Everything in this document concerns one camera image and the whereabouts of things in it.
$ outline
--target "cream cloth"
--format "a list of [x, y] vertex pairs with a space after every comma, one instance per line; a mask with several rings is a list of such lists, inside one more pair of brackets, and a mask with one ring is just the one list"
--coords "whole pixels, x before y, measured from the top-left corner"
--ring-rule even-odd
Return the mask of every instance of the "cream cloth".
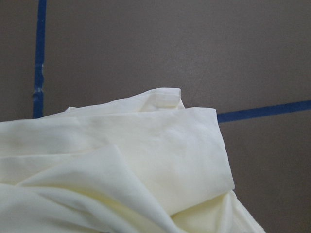
[[264, 232], [240, 204], [214, 109], [158, 88], [0, 123], [1, 232]]

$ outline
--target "white fabric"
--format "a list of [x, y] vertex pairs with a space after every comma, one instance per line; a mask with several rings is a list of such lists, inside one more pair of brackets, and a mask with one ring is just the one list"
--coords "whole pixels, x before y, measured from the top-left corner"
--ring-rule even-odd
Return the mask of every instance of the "white fabric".
[[1, 232], [264, 232], [233, 188], [216, 111], [177, 88], [0, 123]]

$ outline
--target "fabric fold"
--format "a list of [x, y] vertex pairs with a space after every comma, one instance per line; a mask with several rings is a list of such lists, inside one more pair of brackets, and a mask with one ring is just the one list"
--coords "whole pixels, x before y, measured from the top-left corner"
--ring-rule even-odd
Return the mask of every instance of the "fabric fold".
[[232, 191], [216, 111], [178, 88], [2, 122], [0, 148], [5, 232], [264, 232]]

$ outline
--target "gray wall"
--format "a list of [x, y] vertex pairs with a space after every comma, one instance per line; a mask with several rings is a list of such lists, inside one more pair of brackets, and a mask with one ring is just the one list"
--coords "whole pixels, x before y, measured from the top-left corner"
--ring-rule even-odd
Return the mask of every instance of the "gray wall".
[[[0, 120], [31, 118], [37, 1], [0, 1]], [[45, 115], [156, 87], [218, 113], [311, 100], [308, 0], [48, 0]], [[311, 232], [311, 111], [221, 124], [269, 233]]]

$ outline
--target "blue tape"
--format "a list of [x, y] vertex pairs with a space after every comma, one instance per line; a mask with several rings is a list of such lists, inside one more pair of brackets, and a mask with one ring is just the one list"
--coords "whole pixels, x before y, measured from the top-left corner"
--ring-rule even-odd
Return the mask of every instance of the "blue tape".
[[218, 123], [245, 120], [256, 117], [266, 117], [271, 115], [279, 115], [284, 113], [293, 113], [298, 111], [311, 110], [311, 100], [286, 103], [269, 107], [254, 108], [241, 110], [230, 113], [220, 113], [217, 115]]
[[37, 35], [35, 48], [35, 86], [33, 94], [33, 118], [43, 116], [43, 64], [44, 64], [44, 44], [45, 44], [45, 18], [46, 18], [46, 0], [39, 0]]

